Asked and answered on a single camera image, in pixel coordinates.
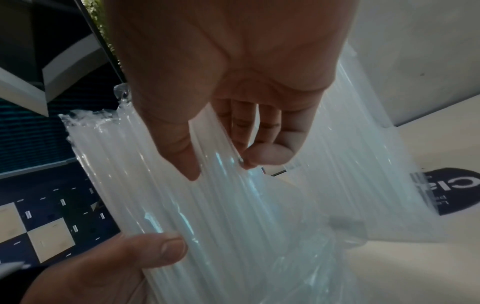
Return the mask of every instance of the transparent plastic packaging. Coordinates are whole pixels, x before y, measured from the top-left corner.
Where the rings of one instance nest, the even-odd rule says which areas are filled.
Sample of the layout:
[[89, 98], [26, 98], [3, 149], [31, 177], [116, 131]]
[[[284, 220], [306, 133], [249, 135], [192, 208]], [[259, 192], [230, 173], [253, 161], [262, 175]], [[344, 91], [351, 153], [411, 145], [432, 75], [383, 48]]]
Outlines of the transparent plastic packaging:
[[355, 225], [322, 216], [298, 188], [261, 169], [241, 169], [210, 106], [190, 125], [202, 175], [188, 181], [158, 154], [128, 87], [116, 93], [117, 111], [76, 111], [62, 119], [124, 233], [185, 237], [189, 253], [182, 262], [145, 271], [159, 303], [362, 302], [343, 256], [342, 235]]
[[364, 222], [368, 238], [439, 241], [435, 197], [348, 44], [289, 179], [324, 214]]

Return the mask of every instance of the plastic wrap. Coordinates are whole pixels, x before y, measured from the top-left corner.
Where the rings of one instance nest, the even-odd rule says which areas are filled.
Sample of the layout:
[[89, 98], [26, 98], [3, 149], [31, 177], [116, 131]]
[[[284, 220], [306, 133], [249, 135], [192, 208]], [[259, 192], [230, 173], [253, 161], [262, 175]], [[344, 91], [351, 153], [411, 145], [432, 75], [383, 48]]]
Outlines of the plastic wrap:
[[286, 168], [323, 213], [363, 221], [369, 239], [442, 239], [429, 184], [348, 44], [305, 145]]
[[62, 119], [124, 233], [185, 237], [182, 262], [145, 271], [160, 303], [361, 302], [331, 220], [296, 187], [241, 169], [210, 106], [190, 125], [202, 169], [190, 182], [160, 157], [125, 88], [116, 112]]

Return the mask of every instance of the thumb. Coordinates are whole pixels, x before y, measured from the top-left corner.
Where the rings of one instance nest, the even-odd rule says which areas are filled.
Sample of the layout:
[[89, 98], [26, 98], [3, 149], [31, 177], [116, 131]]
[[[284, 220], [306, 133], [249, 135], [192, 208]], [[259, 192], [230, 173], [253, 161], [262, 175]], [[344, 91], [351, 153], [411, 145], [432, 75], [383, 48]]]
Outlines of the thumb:
[[175, 124], [166, 122], [151, 112], [136, 107], [155, 142], [160, 155], [169, 161], [189, 180], [197, 180], [200, 166], [190, 137], [188, 122]]
[[81, 277], [101, 282], [125, 270], [168, 266], [181, 261], [187, 251], [188, 246], [178, 233], [118, 235], [88, 252], [84, 267], [80, 267]]

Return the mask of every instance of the logo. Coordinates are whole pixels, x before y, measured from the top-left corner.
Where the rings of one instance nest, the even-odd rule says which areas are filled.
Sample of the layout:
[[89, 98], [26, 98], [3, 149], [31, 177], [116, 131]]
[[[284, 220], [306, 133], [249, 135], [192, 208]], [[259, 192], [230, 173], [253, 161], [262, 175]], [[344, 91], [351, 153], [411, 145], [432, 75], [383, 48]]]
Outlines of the logo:
[[440, 215], [468, 209], [480, 203], [480, 174], [465, 169], [443, 168], [425, 173]]

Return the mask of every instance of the person's left hand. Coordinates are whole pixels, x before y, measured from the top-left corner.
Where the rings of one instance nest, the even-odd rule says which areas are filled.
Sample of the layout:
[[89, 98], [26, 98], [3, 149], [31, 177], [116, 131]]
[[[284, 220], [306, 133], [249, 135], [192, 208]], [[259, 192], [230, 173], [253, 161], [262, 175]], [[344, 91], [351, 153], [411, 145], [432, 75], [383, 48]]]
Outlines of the person's left hand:
[[118, 235], [45, 270], [21, 304], [128, 304], [133, 296], [135, 302], [145, 303], [142, 269], [174, 264], [187, 251], [177, 233]]

